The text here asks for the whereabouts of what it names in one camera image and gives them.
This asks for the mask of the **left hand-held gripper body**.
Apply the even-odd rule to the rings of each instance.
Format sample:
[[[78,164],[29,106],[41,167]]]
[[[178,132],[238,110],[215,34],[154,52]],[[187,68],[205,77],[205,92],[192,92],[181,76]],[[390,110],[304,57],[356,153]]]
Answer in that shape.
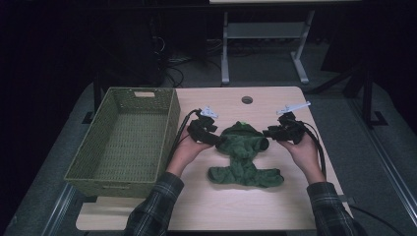
[[[205,143],[210,139],[209,134],[214,134],[217,127],[214,125],[214,119],[218,115],[213,112],[209,106],[197,111],[198,118],[193,120],[187,128],[190,137],[197,143]]]

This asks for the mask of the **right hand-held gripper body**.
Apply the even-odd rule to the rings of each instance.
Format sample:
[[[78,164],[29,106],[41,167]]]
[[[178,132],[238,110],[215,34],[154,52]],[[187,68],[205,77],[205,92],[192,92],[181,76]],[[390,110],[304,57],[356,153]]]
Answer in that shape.
[[[278,110],[278,141],[291,141],[294,144],[299,144],[306,133],[306,127],[301,121],[297,121],[294,111],[308,107],[311,105],[310,101],[299,104],[287,104],[282,109]]]

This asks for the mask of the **green fleece garment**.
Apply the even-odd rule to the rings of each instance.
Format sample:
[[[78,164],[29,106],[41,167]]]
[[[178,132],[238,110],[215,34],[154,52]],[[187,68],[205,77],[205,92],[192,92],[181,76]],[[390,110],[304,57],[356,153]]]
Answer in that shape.
[[[279,169],[258,169],[253,163],[259,152],[268,149],[269,141],[250,124],[238,121],[223,130],[220,137],[221,143],[215,147],[229,157],[229,165],[208,169],[212,183],[271,188],[284,182]]]

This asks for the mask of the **green woven basket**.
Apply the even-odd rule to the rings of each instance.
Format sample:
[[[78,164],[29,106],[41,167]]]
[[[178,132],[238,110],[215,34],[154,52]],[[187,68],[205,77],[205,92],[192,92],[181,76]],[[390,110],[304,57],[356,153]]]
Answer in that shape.
[[[180,112],[173,88],[110,88],[65,180],[86,196],[146,197],[165,171]]]

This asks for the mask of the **person's left hand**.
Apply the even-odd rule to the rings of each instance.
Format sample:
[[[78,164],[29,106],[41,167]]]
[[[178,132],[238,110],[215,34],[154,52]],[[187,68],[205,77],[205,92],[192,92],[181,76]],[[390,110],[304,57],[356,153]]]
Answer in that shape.
[[[184,130],[180,136],[180,143],[174,151],[170,163],[166,171],[180,177],[185,168],[195,160],[195,158],[205,149],[210,148],[210,145],[204,143],[196,143],[189,135],[187,130]]]

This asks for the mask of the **person's right hand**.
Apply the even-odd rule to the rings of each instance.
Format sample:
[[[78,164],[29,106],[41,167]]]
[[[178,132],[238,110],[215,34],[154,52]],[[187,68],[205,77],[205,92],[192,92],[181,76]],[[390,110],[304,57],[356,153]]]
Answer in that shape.
[[[325,182],[325,175],[319,165],[318,150],[310,136],[305,134],[297,145],[288,141],[278,141],[278,143],[289,151],[294,163],[303,172],[309,185]]]

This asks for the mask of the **black metal stand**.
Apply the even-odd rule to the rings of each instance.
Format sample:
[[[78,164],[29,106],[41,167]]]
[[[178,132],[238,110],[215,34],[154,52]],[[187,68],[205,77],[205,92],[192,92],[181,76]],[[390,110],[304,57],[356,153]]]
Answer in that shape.
[[[387,126],[387,120],[380,111],[372,109],[373,99],[373,77],[371,70],[364,67],[363,77],[363,99],[362,99],[362,119],[369,129],[375,126]]]
[[[96,74],[92,80],[92,89],[93,89],[93,111],[89,111],[83,120],[83,124],[90,124],[96,114],[99,105],[101,103],[101,83],[100,83],[100,75]]]

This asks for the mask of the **dark computer tower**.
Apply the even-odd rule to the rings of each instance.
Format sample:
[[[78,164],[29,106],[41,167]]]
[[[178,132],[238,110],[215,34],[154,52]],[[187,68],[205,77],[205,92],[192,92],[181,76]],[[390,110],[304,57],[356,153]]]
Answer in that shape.
[[[147,18],[133,13],[115,16],[98,43],[103,72],[112,86],[157,88],[163,83]]]

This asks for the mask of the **grey metal table frame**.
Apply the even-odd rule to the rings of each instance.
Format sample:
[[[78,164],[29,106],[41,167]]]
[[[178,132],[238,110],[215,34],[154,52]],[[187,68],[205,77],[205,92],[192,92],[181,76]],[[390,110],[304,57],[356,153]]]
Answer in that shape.
[[[221,83],[228,85],[228,41],[230,39],[299,39],[299,46],[290,53],[291,60],[303,85],[309,82],[309,78],[301,61],[301,56],[306,44],[315,11],[310,11],[304,22],[289,23],[232,23],[228,13],[223,14],[222,26],[222,54],[220,58]]]

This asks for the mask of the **metal floor rail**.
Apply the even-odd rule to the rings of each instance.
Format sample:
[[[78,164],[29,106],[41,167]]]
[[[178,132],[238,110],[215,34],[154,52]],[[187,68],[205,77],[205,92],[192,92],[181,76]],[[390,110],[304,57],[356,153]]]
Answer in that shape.
[[[388,125],[387,120],[384,118],[380,111],[374,111],[373,114],[375,115],[376,119],[371,119],[370,121],[367,121],[362,115],[362,108],[360,107],[358,101],[348,99],[347,103],[349,105],[350,110],[353,112],[356,120],[359,122],[360,127],[365,132],[367,138],[371,142],[372,147],[376,151],[380,159],[382,168],[386,173],[400,201],[402,202],[406,212],[408,213],[414,225],[417,227],[417,198],[413,195],[412,191],[407,186],[401,174],[398,172],[398,169],[392,162],[392,159],[389,156],[387,149],[385,148],[379,136],[375,132],[376,127],[386,127]]]
[[[58,229],[65,217],[65,214],[71,204],[76,190],[70,184],[65,184],[58,199],[56,200],[52,212],[49,215],[41,236],[56,236]]]

